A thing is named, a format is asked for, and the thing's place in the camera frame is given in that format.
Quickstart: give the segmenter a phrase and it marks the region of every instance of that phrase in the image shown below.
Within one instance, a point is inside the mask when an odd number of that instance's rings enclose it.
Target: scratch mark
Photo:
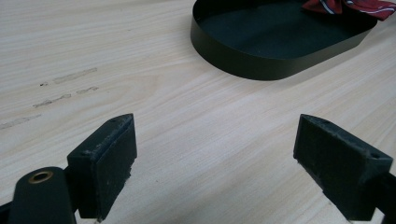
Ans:
[[[72,94],[65,94],[65,95],[63,95],[63,96],[61,96],[61,97],[59,97],[57,99],[54,99],[54,100],[45,100],[41,104],[33,105],[33,107],[34,108],[38,108],[38,107],[43,106],[43,105],[50,105],[50,104],[55,103],[55,102],[57,102],[59,100],[67,99],[67,98],[70,98],[70,97],[72,97]]]
[[[82,91],[76,91],[77,94],[82,94],[85,93],[87,91],[96,91],[97,89],[99,89],[99,87],[90,87],[87,90],[82,90]]]
[[[36,119],[38,117],[41,117],[41,115],[35,115],[35,116],[32,116],[32,117],[27,117],[27,118],[14,119],[14,120],[12,120],[10,122],[4,123],[4,124],[0,124],[0,130],[6,129],[6,128],[10,128],[10,127],[13,127],[13,126],[18,125],[18,124],[22,124],[24,122],[27,122],[27,121],[29,121],[31,119]]]
[[[55,84],[61,84],[61,83],[66,82],[66,81],[70,81],[70,80],[74,80],[74,79],[79,78],[79,77],[83,77],[85,75],[88,75],[89,73],[94,73],[97,70],[98,69],[94,67],[94,68],[91,68],[91,69],[84,70],[82,72],[77,72],[77,73],[73,73],[73,74],[67,75],[65,77],[57,77],[57,78],[53,79],[53,82]]]

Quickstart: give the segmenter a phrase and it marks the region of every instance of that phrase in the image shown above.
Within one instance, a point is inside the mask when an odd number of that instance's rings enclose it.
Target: black clamp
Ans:
[[[46,167],[22,177],[11,203],[0,207],[0,223],[76,223],[104,220],[129,178],[136,158],[134,116],[108,120],[68,156],[68,166]]]
[[[294,158],[348,220],[371,220],[377,207],[383,223],[396,223],[393,158],[337,125],[301,115]]]

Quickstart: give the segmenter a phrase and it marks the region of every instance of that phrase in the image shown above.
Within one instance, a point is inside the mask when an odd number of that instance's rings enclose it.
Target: light wood grain surface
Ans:
[[[396,158],[396,16],[324,63],[253,81],[194,50],[193,4],[0,1],[0,204],[23,175],[64,168],[103,122],[134,113],[138,158],[104,223],[348,223],[292,157],[298,119],[328,119]]]

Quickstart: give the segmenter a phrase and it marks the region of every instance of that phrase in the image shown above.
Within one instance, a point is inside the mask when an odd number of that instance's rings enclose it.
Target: red patterned cloth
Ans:
[[[320,13],[341,14],[343,5],[384,21],[396,10],[396,4],[377,0],[308,0],[304,9]]]

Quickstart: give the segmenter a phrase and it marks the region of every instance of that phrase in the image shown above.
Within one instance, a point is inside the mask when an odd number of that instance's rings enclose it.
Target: black tray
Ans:
[[[376,19],[348,11],[323,15],[296,0],[197,0],[191,42],[208,62],[239,77],[292,76],[359,45]]]

